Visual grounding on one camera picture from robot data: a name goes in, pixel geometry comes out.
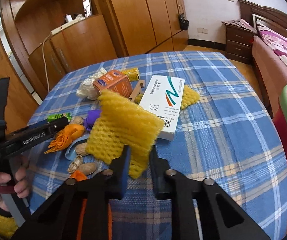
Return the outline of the left hand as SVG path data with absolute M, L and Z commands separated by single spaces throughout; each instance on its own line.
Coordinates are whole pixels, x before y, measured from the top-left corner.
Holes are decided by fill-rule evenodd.
M 15 194 L 21 199 L 28 197 L 30 194 L 30 186 L 26 179 L 27 167 L 28 167 L 28 162 L 23 161 L 22 165 L 19 167 L 19 169 L 15 173 L 16 185 L 14 186 L 13 192 L 15 192 Z M 7 183 L 10 180 L 11 180 L 10 174 L 0 172 L 0 189 L 1 187 L 7 186 Z M 1 196 L 1 191 L 0 191 L 0 209 L 6 212 L 9 211 L 7 204 L 5 203 L 5 201 L 3 200 Z

